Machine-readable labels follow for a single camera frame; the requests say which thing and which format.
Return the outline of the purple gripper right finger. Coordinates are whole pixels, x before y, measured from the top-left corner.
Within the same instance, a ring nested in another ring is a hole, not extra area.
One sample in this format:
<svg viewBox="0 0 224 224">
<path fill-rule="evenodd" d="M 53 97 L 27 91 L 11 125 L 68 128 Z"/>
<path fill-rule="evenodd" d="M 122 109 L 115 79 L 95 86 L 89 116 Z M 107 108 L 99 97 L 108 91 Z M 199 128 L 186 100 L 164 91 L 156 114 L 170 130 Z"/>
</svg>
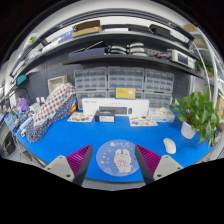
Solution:
<svg viewBox="0 0 224 224">
<path fill-rule="evenodd" d="M 160 156 L 140 145 L 135 145 L 135 156 L 145 184 L 150 184 L 182 169 L 182 166 L 169 155 Z"/>
</svg>

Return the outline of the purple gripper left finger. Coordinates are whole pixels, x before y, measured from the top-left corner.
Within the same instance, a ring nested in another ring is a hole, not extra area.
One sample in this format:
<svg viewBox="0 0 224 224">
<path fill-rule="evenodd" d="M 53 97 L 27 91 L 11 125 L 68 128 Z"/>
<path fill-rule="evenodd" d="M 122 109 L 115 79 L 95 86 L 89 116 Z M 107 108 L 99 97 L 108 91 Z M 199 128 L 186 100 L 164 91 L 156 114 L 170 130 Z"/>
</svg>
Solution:
<svg viewBox="0 0 224 224">
<path fill-rule="evenodd" d="M 67 157 L 59 155 L 45 167 L 45 170 L 81 186 L 92 155 L 92 145 L 88 145 Z"/>
</svg>

